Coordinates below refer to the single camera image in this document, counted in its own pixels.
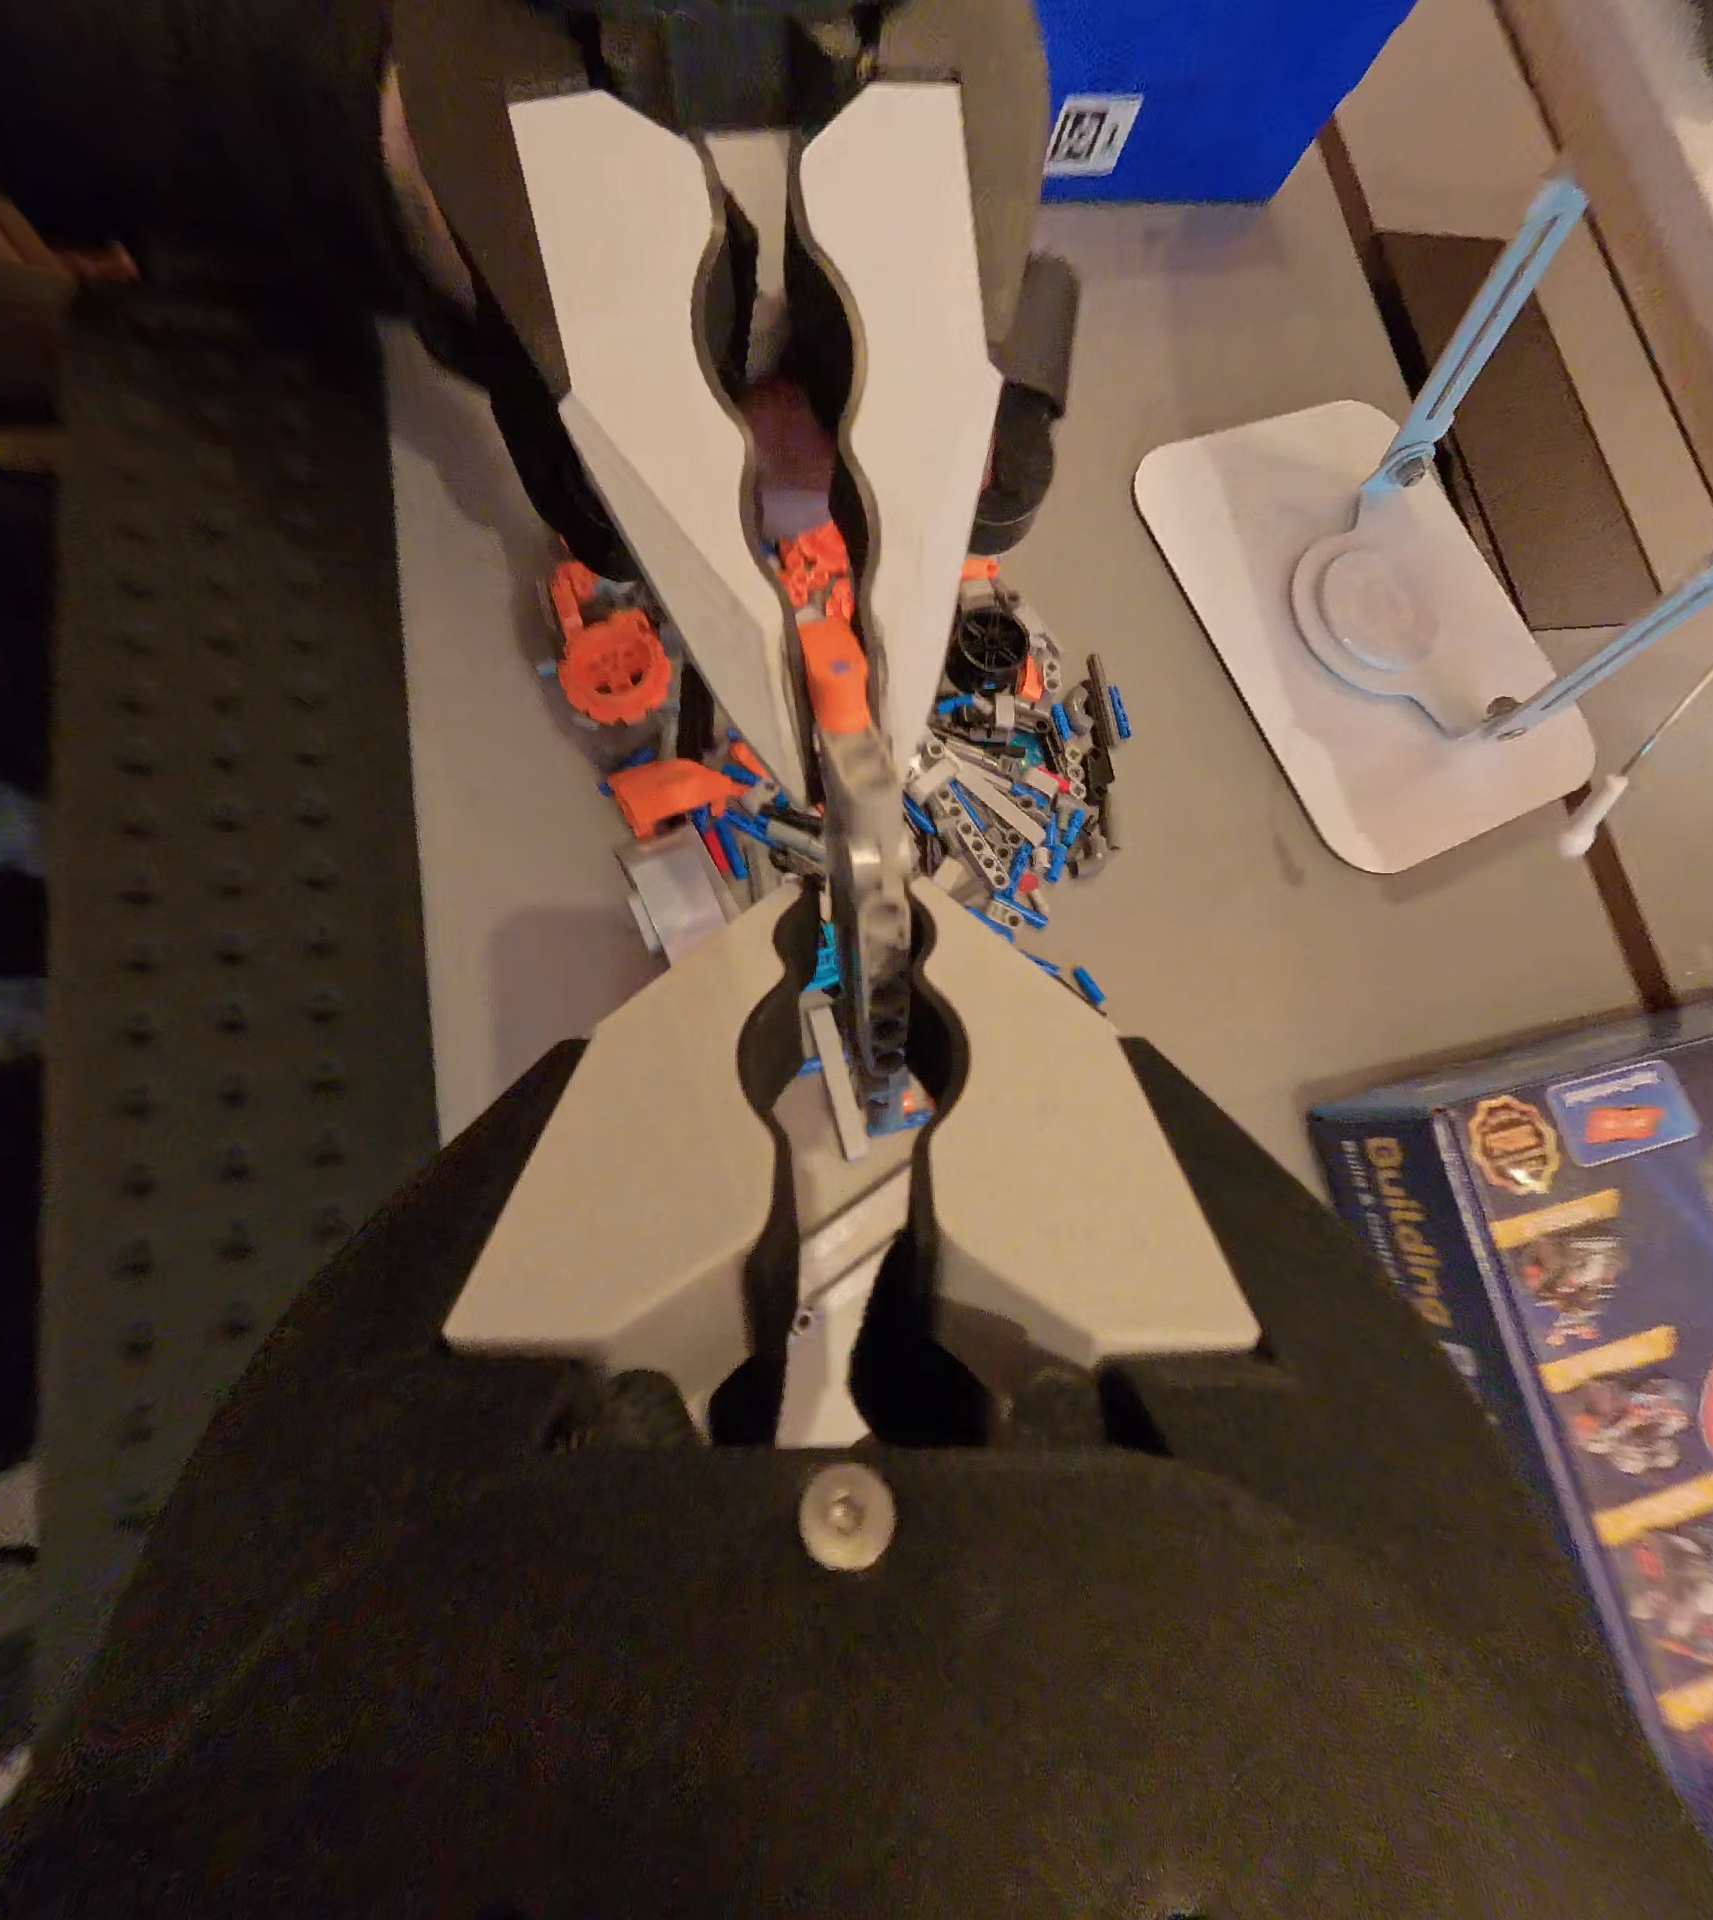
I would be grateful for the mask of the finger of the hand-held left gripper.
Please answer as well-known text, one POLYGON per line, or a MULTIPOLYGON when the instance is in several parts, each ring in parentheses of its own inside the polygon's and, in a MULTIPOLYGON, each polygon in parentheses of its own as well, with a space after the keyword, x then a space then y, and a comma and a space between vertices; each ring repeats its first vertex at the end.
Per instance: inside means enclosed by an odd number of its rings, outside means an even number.
POLYGON ((549 287, 561 423, 725 714, 792 714, 751 437, 707 344, 725 201, 703 146, 606 92, 506 110, 549 287))
POLYGON ((828 352, 828 502, 874 718, 921 727, 1001 400, 960 85, 874 81, 808 135, 792 159, 792 240, 792 313, 828 352))

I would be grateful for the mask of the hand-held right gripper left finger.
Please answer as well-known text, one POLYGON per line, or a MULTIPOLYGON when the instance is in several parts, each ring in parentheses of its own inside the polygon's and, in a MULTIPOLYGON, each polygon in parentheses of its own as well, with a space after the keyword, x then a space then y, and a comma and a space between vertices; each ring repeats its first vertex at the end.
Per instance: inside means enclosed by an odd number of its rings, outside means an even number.
POLYGON ((657 1374, 692 1409, 745 1376, 748 1427, 775 1427, 800 1231, 773 1111, 817 938, 817 890, 782 887, 554 1050, 561 1092, 443 1324, 454 1352, 657 1374))

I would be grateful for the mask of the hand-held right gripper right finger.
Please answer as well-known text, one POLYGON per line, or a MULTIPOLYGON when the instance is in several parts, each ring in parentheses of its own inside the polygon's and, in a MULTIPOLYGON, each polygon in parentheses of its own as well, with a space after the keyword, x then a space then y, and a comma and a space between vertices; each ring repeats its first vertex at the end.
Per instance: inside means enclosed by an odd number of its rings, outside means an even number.
POLYGON ((1261 1326, 1116 1028, 913 890, 902 1427, 984 1431, 1035 1374, 1211 1365, 1261 1326))

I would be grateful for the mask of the dark grey perforated beam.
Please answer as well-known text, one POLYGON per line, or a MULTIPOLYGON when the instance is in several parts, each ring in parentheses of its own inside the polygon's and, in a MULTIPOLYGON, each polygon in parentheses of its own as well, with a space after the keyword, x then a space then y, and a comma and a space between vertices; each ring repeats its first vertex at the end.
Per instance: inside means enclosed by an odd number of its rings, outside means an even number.
POLYGON ((950 1046, 939 998, 923 978, 931 924, 913 896, 923 877, 903 789, 876 720, 835 733, 811 720, 822 807, 828 923, 839 951, 839 1034, 854 1103, 854 1141, 902 1123, 921 1086, 939 1110, 950 1046))

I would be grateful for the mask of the pile of toy building pieces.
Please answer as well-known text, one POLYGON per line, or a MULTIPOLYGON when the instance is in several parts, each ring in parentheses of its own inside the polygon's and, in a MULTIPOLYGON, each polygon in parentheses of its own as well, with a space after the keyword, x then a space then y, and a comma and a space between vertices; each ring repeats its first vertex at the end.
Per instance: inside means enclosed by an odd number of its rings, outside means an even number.
MULTIPOLYGON (((962 587, 973 581, 1012 588, 1001 565, 984 557, 964 561, 962 587)), ((1057 887, 1089 880, 1108 865, 1116 822, 1112 755, 1129 741, 1127 707, 1099 659, 1086 659, 1071 678, 1061 641, 1027 604, 1023 610, 1033 637, 1023 682, 1015 693, 967 697, 946 686, 939 668, 931 715, 902 786, 921 873, 1009 945, 1053 924, 1057 887)), ((609 771, 643 760, 698 760, 733 771, 745 786, 733 803, 665 828, 696 828, 708 865, 736 894, 775 873, 814 869, 822 807, 780 786, 745 736, 703 705, 696 665, 667 615, 660 615, 676 660, 676 692, 663 720, 615 736, 576 727, 594 742, 602 796, 606 799, 602 782, 609 771)), ((536 668, 561 697, 551 610, 549 650, 536 668)))

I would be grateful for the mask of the person's left hand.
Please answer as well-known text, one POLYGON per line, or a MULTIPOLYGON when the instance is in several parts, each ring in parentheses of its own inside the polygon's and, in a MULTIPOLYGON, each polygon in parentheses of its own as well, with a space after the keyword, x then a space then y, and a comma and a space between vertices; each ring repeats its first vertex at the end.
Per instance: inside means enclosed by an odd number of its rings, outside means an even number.
POLYGON ((846 467, 844 427, 852 388, 806 379, 792 367, 752 379, 741 416, 751 429, 751 533, 764 557, 822 525, 861 533, 861 492, 846 467))

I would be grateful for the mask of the large black wheel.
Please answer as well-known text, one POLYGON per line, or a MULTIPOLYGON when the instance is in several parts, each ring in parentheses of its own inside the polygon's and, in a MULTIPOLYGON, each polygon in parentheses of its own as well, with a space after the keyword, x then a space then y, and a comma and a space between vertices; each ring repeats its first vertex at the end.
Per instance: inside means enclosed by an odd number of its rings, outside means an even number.
POLYGON ((1015 693, 1033 659, 1023 601, 1002 584, 973 581, 960 588, 943 678, 957 693, 1015 693))

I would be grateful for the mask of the orange toothed wheel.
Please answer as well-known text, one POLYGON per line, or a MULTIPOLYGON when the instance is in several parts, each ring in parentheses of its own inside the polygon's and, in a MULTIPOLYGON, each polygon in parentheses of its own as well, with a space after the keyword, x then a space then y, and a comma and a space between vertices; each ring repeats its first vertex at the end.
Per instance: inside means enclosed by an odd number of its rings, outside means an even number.
POLYGON ((663 615, 643 584, 565 557, 549 573, 554 686, 575 723, 599 736, 657 727, 676 692, 663 615))

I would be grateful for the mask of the blue storage bin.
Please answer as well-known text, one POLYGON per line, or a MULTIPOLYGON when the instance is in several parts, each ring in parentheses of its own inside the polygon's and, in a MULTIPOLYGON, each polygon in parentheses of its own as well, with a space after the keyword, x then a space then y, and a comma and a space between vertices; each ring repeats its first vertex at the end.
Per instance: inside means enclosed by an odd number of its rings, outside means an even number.
POLYGON ((1035 2, 1044 201, 1265 203, 1412 2, 1035 2))

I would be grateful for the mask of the orange wedge panel piece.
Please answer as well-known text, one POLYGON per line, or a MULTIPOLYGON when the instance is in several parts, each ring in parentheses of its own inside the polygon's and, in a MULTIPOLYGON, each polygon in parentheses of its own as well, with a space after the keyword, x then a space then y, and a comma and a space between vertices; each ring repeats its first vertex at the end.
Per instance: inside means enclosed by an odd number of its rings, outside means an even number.
POLYGON ((643 760, 605 777, 605 793, 637 843, 698 811, 725 810, 745 789, 733 771, 698 760, 643 760))

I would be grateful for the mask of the black perforated mat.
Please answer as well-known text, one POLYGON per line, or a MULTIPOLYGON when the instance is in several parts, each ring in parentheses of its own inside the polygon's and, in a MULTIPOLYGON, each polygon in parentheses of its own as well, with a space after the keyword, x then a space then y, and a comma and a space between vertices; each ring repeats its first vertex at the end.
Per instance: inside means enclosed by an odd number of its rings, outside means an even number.
POLYGON ((221 1392, 436 1147, 370 331, 87 294, 61 419, 44 1719, 221 1392))

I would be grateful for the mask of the blue toy kit box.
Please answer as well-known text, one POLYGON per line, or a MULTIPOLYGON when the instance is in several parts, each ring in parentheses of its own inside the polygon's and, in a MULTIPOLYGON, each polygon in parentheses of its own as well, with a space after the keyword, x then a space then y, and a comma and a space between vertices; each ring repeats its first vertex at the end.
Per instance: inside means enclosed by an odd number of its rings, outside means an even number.
POLYGON ((1555 1517, 1713 1840, 1713 998, 1340 1095, 1305 1133, 1555 1517))

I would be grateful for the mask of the wooden book stand, white base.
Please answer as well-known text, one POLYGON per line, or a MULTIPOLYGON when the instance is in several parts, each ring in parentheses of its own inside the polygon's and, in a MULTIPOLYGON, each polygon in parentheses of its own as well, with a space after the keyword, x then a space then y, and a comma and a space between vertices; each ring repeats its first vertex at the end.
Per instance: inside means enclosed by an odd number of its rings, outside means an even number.
POLYGON ((1404 876, 1565 803, 1559 852, 1587 855, 1636 785, 1705 839, 1713 2, 1427 2, 1328 137, 1361 264, 1376 232, 1503 250, 1409 401, 1325 400, 1152 449, 1141 524, 1346 866, 1404 876), (1621 627, 1527 630, 1441 484, 1527 300, 1658 581, 1621 627))

